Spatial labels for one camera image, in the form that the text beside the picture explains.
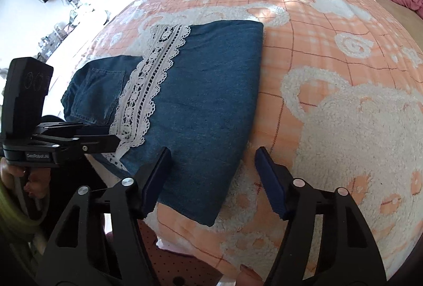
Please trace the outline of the person's left hand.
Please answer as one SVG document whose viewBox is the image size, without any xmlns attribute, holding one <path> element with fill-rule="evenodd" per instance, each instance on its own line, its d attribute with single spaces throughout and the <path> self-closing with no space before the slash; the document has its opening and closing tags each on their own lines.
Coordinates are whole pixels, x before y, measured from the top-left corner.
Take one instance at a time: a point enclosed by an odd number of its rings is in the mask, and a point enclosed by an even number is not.
<svg viewBox="0 0 423 286">
<path fill-rule="evenodd" d="M 32 168 L 26 170 L 21 166 L 13 166 L 1 158 L 1 189 L 6 193 L 16 194 L 16 181 L 18 188 L 32 198 L 43 199 L 49 192 L 51 179 L 50 168 Z"/>
</svg>

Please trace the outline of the person's right hand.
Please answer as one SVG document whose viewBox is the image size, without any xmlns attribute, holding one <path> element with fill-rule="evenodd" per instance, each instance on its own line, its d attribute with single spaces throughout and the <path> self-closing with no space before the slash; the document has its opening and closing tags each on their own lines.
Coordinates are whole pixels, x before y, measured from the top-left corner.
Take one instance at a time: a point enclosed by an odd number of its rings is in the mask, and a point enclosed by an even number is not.
<svg viewBox="0 0 423 286">
<path fill-rule="evenodd" d="M 246 265 L 240 265 L 240 273 L 236 278 L 236 286 L 263 286 L 264 281 L 254 270 Z"/>
</svg>

